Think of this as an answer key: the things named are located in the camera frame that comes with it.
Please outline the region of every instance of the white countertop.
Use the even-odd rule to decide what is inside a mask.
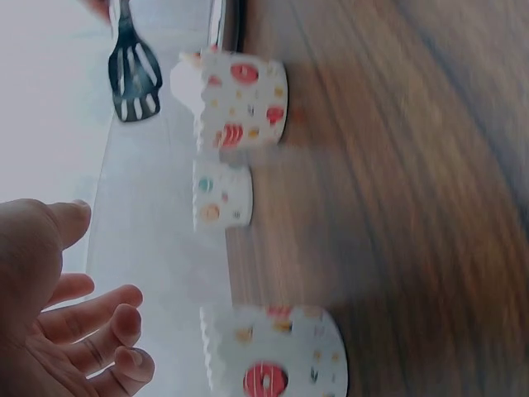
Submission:
[[[170,96],[169,71],[181,50],[206,45],[209,0],[132,0],[165,77],[162,113],[133,126],[112,118],[108,28],[74,0],[44,3],[20,1],[0,17],[12,38],[0,45],[0,84],[12,94],[0,111],[0,200],[91,203],[89,236],[64,269],[86,270],[96,293],[143,290],[140,345],[157,372],[140,395],[208,395],[198,308],[231,302],[226,240],[193,232],[193,118]]]

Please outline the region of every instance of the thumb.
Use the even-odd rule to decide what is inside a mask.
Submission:
[[[31,326],[59,280],[62,251],[84,235],[90,215],[84,202],[0,204],[0,328],[4,332],[25,333]]]

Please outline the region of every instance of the fingernail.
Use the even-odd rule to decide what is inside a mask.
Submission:
[[[83,211],[90,211],[90,204],[83,200],[74,200],[72,203],[80,207]]]
[[[132,360],[134,361],[134,364],[136,364],[136,366],[140,366],[141,363],[143,362],[143,356],[134,350],[129,350],[129,352],[132,356]]]

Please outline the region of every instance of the finger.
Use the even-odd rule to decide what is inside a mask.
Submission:
[[[137,308],[142,301],[139,289],[124,285],[87,302],[44,312],[36,320],[36,326],[53,343],[77,342],[110,320],[120,304]]]
[[[128,304],[121,304],[109,323],[80,342],[64,345],[62,350],[79,371],[91,375],[114,361],[118,347],[133,347],[140,334],[140,313]]]
[[[78,242],[90,226],[92,210],[81,200],[74,203],[55,203],[48,206],[57,224],[63,250]]]
[[[45,205],[36,200],[0,204],[0,309],[2,326],[26,332],[53,295],[62,250],[90,223],[86,203]]]
[[[54,304],[60,304],[67,300],[82,298],[91,294],[94,289],[92,279],[85,274],[64,274],[60,277],[59,283],[50,300],[46,304],[46,308]]]
[[[116,364],[89,382],[100,397],[129,397],[147,385],[155,374],[155,362],[141,349],[118,347]]]

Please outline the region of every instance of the red donut print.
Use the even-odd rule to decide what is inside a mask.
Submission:
[[[239,145],[244,134],[244,128],[241,124],[227,123],[224,126],[224,133],[217,132],[215,147],[235,147]]]
[[[231,75],[239,84],[252,85],[257,82],[259,71],[252,64],[234,64]]]
[[[255,363],[245,374],[242,387],[248,397],[279,397],[288,385],[287,372],[273,362]]]
[[[270,121],[270,126],[275,126],[279,120],[283,120],[284,108],[280,106],[271,106],[266,112],[266,118]]]
[[[289,318],[292,312],[292,306],[269,306],[266,308],[266,314],[274,318]]]
[[[220,80],[217,76],[212,76],[207,81],[207,85],[221,87],[222,80]]]

